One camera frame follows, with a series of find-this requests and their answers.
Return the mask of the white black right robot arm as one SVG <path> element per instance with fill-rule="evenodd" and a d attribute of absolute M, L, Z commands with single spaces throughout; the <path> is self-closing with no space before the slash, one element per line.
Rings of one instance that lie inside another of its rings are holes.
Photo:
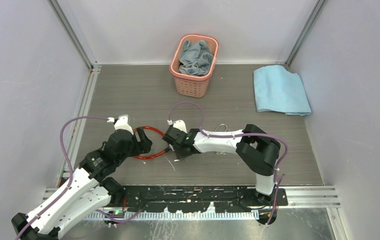
<path fill-rule="evenodd" d="M 281 144 L 254 124 L 244 129 L 228 132 L 204 131 L 169 126 L 162 139 L 170 146 L 178 159 L 192 155 L 220 152 L 236 154 L 255 173 L 255 198 L 261 205 L 269 205 L 275 199 L 276 163 Z"/>

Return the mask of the red cable lock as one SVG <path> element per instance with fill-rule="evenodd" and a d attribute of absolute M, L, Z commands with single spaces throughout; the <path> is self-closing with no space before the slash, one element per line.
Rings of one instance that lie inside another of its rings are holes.
<path fill-rule="evenodd" d="M 155 127 L 152 127 L 152 126 L 141 126 L 141 127 L 135 128 L 133 131 L 136 132 L 138 129 L 142 129 L 143 131 L 144 130 L 151 130 L 153 132 L 158 133 L 162 137 L 165 136 L 165 134 L 161 130 L 159 130 L 159 129 L 155 128 Z M 160 151 L 158 153 L 155 153 L 153 155 L 147 155 L 147 156 L 141 156 L 141 155 L 139 155 L 139 156 L 134 156 L 133 158 L 134 159 L 138 159 L 138 160 L 152 160 L 152 159 L 155 159 L 157 157 L 160 157 L 160 156 L 168 153 L 170 150 L 171 149 L 169 147 L 166 147 L 164 150 L 162 150 L 162 151 Z"/>

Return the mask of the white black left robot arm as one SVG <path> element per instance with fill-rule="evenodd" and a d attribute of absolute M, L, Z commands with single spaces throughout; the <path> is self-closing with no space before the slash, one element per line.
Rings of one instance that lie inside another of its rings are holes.
<path fill-rule="evenodd" d="M 40 206 L 11 220 L 19 240 L 60 240 L 90 213 L 124 203 L 125 189 L 110 177 L 126 158 L 151 150 L 142 127 L 116 129 L 102 147 L 89 152 L 72 176 Z"/>

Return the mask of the brass padlock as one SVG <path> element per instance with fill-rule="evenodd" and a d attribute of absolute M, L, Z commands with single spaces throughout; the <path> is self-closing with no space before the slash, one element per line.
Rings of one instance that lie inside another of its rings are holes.
<path fill-rule="evenodd" d="M 216 128 L 215 128 L 215 132 L 226 132 L 228 130 L 228 126 L 224 123 L 221 123 L 219 124 Z"/>

